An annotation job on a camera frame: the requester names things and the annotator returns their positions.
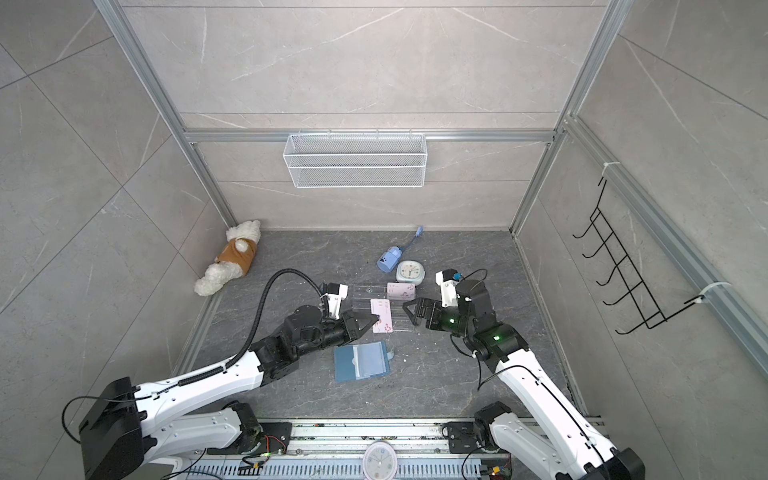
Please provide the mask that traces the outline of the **pink white credit card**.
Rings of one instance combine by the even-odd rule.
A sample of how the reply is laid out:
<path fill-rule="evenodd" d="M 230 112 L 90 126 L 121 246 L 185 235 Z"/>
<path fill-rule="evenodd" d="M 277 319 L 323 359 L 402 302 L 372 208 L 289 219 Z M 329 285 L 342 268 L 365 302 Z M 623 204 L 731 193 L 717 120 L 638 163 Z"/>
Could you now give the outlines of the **pink white credit card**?
<path fill-rule="evenodd" d="M 411 301 L 416 298 L 416 286 L 411 283 L 389 282 L 386 295 L 389 300 Z"/>

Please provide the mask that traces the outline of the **card with black stripe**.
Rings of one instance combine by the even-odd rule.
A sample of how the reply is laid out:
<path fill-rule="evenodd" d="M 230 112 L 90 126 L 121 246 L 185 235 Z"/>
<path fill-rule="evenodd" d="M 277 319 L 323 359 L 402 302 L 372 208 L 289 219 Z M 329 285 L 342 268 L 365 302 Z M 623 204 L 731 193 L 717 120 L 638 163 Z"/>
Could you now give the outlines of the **card with black stripe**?
<path fill-rule="evenodd" d="M 389 334 L 393 332 L 391 304 L 388 299 L 371 299 L 370 311 L 378 317 L 372 331 L 376 334 Z"/>

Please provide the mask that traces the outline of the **clear acrylic organizer tray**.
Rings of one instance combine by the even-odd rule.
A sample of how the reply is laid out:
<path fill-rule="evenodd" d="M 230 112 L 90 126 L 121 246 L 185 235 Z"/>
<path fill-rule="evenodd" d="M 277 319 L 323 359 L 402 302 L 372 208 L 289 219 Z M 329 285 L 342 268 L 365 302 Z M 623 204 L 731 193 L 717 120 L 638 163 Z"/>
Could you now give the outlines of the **clear acrylic organizer tray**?
<path fill-rule="evenodd" d="M 351 300 L 355 309 L 370 311 L 371 299 L 388 299 L 386 295 L 387 284 L 353 285 L 351 287 Z M 415 326 L 410 322 L 403 310 L 406 301 L 389 300 L 391 304 L 393 332 L 412 331 Z"/>

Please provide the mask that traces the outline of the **blue leather card holder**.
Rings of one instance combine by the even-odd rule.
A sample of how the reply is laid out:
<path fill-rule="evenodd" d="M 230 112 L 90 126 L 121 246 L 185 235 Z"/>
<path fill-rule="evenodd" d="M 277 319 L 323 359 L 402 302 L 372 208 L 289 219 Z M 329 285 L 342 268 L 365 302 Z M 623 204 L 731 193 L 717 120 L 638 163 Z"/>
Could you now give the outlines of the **blue leather card holder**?
<path fill-rule="evenodd" d="M 361 381 L 390 373 L 394 352 L 383 341 L 352 344 L 334 350 L 334 373 L 337 383 Z"/>

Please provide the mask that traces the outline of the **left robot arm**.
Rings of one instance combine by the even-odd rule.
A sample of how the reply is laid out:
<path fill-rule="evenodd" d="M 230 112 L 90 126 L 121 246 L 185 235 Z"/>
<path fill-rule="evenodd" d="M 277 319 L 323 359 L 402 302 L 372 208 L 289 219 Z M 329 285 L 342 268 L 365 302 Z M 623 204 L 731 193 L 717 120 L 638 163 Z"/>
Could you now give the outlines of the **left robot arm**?
<path fill-rule="evenodd" d="M 141 385 L 127 377 L 111 382 L 78 427 L 85 478 L 123 479 L 152 461 L 197 450 L 256 449 L 262 430 L 250 407 L 236 403 L 211 413 L 204 407 L 283 378 L 302 356 L 347 345 L 378 320 L 367 311 L 330 318 L 301 306 L 240 358 Z"/>

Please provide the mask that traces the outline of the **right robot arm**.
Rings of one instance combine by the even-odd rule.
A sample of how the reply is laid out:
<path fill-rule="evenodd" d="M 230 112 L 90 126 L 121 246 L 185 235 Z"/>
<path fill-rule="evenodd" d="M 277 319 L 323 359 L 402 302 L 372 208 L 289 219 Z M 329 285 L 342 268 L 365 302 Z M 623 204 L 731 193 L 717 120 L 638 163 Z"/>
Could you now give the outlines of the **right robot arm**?
<path fill-rule="evenodd" d="M 618 449 L 593 427 L 549 378 L 520 333 L 498 319 L 482 281 L 446 281 L 440 299 L 416 298 L 403 309 L 413 324 L 459 338 L 490 371 L 479 383 L 502 381 L 542 430 L 531 430 L 496 402 L 475 415 L 480 449 L 504 450 L 541 479 L 645 478 L 640 457 L 630 448 Z"/>

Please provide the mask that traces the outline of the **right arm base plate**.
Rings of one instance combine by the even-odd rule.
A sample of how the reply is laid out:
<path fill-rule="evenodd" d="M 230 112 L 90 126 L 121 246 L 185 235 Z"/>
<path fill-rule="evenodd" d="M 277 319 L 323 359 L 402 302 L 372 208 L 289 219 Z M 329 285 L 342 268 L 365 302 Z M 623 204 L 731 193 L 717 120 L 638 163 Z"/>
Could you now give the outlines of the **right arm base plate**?
<path fill-rule="evenodd" d="M 450 421 L 441 427 L 451 454 L 467 454 L 480 447 L 473 421 Z"/>

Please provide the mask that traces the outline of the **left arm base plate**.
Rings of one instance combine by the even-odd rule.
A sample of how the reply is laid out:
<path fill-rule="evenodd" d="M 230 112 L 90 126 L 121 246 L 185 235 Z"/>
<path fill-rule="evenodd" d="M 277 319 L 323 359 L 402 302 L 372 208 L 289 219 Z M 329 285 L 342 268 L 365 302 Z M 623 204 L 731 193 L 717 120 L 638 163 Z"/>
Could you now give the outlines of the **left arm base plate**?
<path fill-rule="evenodd" d="M 263 454 L 286 451 L 290 443 L 291 422 L 266 422 L 247 426 L 229 446 L 237 454 Z"/>

